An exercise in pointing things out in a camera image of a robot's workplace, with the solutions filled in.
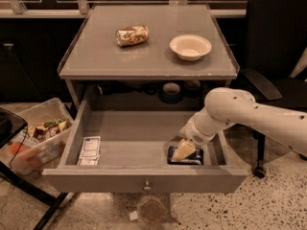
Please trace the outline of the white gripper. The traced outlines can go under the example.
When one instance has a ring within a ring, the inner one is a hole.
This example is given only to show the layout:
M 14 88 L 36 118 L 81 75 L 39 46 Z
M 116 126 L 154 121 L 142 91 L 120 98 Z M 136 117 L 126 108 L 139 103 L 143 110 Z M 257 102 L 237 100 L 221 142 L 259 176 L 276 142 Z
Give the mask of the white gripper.
M 214 138 L 214 135 L 204 134 L 197 128 L 196 120 L 198 118 L 199 114 L 194 114 L 180 130 L 179 136 L 183 139 L 179 142 L 172 156 L 174 161 L 182 161 L 196 150 L 195 146 L 204 146 Z

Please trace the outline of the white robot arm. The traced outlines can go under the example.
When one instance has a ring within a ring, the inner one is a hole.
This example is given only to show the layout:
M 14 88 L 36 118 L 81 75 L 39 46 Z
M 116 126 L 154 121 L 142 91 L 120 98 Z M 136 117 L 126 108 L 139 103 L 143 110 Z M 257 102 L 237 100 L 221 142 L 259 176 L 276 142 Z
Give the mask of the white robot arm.
M 307 155 L 307 113 L 257 103 L 246 90 L 219 87 L 204 99 L 181 129 L 182 140 L 173 155 L 182 161 L 211 141 L 220 131 L 239 124 L 268 136 L 298 154 Z

